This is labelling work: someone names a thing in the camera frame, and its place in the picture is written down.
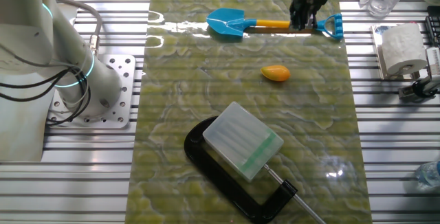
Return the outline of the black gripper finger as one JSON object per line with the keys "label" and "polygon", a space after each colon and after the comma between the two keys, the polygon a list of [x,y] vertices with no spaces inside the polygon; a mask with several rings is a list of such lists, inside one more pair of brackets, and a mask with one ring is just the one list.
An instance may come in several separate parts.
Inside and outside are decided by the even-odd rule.
{"label": "black gripper finger", "polygon": [[307,28],[314,30],[317,28],[316,11],[310,10],[308,14]]}
{"label": "black gripper finger", "polygon": [[292,28],[305,28],[306,18],[302,8],[290,9],[290,26]]}

